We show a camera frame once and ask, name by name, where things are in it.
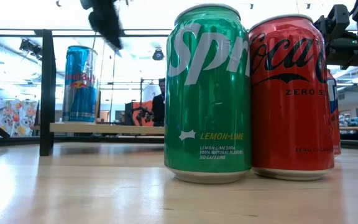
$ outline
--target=sprite logo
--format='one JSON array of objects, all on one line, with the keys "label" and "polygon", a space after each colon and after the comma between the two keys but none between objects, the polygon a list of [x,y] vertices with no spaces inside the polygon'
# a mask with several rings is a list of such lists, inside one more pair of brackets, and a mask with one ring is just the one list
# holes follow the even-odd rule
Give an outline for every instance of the sprite logo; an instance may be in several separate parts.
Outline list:
[{"label": "sprite logo", "polygon": [[[181,74],[181,72],[183,72],[190,64],[191,52],[183,41],[183,34],[185,32],[191,32],[195,37],[197,37],[200,28],[201,24],[193,23],[181,28],[178,31],[177,35],[175,36],[174,48],[176,53],[178,54],[180,63],[177,67],[172,66],[171,63],[169,64],[169,77],[174,77]],[[207,65],[205,68],[202,68],[212,41],[216,41],[218,43],[218,50],[216,51],[216,54],[211,63],[209,63],[209,65]],[[230,40],[224,34],[220,34],[217,32],[203,33],[201,35],[200,41],[198,42],[198,46],[193,56],[193,60],[191,61],[185,85],[196,84],[198,76],[200,75],[200,72],[202,70],[211,70],[219,67],[226,61],[229,54],[230,61],[227,65],[226,71],[237,72],[242,51],[245,49],[247,52],[248,46],[248,41],[244,41],[241,37],[237,37],[236,41],[234,42],[233,50],[230,54],[231,43]],[[247,57],[246,75],[249,77],[249,57]]]}]

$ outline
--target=blue energy drink can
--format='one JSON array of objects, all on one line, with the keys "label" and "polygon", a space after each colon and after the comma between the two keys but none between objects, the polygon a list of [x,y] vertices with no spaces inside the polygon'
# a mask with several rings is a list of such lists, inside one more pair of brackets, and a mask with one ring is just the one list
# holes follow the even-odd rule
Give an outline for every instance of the blue energy drink can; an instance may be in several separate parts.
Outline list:
[{"label": "blue energy drink can", "polygon": [[62,121],[94,122],[99,81],[95,75],[98,54],[84,46],[67,49]]}]

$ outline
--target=wooden table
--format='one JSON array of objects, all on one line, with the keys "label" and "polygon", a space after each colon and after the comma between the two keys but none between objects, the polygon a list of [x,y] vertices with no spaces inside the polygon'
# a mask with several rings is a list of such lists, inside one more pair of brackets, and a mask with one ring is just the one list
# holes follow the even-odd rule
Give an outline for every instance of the wooden table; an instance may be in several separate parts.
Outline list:
[{"label": "wooden table", "polygon": [[324,179],[248,173],[226,185],[181,182],[161,144],[0,148],[0,223],[358,224],[358,150],[343,150]]}]

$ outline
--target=ceiling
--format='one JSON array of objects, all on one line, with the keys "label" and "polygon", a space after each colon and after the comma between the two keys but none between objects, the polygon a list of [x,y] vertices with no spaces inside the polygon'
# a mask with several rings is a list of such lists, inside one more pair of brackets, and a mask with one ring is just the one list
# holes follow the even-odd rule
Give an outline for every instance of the ceiling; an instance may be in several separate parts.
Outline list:
[{"label": "ceiling", "polygon": [[[116,5],[124,29],[172,29],[173,21],[179,13],[190,6],[205,2],[225,1],[129,0],[128,6],[125,1],[117,1]],[[58,3],[61,7],[57,6],[55,0],[0,0],[0,29],[90,29],[88,14],[91,10],[83,10],[80,0],[59,0]],[[243,25],[250,28],[263,19],[280,14],[301,13],[317,20],[322,14],[326,16],[333,4],[345,4],[350,10],[354,0],[228,0],[225,4],[236,8],[242,17]],[[354,30],[356,24],[352,23],[348,28]],[[34,93],[38,98],[40,62],[19,50],[21,41],[21,37],[0,37],[0,89],[23,94]],[[30,38],[30,41],[42,45],[41,38]],[[166,72],[166,61],[154,61],[151,56],[156,47],[161,47],[165,52],[166,41],[166,37],[122,38],[122,57],[115,57],[114,52],[100,37],[56,37],[53,43],[58,72],[57,83],[63,83],[66,51],[71,45],[84,45],[97,51],[96,71],[105,84],[113,81],[139,83],[141,78],[162,78]],[[349,72],[352,69],[356,70],[355,68],[349,68],[349,72],[341,71],[339,67],[330,68],[334,74],[337,73],[338,78],[347,80],[344,82],[351,82],[352,78],[357,76],[356,73],[349,76]],[[63,88],[58,86],[57,97],[60,98],[62,93]]]}]

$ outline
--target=coca-cola logo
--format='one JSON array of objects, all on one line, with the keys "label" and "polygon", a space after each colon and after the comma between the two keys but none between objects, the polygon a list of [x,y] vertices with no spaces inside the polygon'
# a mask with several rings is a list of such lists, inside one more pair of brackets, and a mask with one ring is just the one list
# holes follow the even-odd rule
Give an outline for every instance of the coca-cola logo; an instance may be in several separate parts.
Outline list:
[{"label": "coca-cola logo", "polygon": [[282,39],[275,41],[274,46],[269,49],[268,41],[265,38],[266,33],[260,33],[250,42],[250,76],[252,77],[260,69],[263,69],[264,72],[275,71],[275,73],[254,83],[253,86],[268,80],[281,80],[285,83],[290,83],[293,80],[310,82],[307,75],[297,72],[299,69],[291,68],[302,68],[312,62],[316,63],[314,66],[316,79],[320,83],[326,83],[323,76],[326,68],[322,41],[302,38],[293,43],[290,39]]}]

